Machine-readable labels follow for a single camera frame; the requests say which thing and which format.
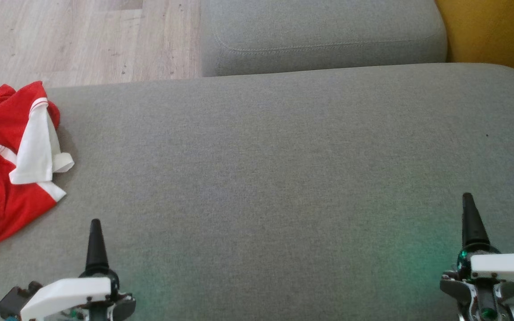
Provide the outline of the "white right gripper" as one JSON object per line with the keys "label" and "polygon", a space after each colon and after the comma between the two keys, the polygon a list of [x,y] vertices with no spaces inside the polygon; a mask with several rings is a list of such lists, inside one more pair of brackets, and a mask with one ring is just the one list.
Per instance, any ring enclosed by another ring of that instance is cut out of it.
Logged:
{"label": "white right gripper", "polygon": [[489,251],[491,242],[471,193],[463,193],[462,207],[463,251],[440,290],[455,299],[460,321],[514,321],[514,253],[467,252]]}

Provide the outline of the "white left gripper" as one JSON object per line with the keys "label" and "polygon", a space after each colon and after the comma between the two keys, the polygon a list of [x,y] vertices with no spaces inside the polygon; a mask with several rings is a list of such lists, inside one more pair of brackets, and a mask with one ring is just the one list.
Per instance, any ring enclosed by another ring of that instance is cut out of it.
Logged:
{"label": "white left gripper", "polygon": [[79,278],[60,279],[42,287],[21,309],[22,321],[126,321],[136,311],[131,293],[120,292],[120,279],[109,268],[99,219],[88,236],[85,272]]}

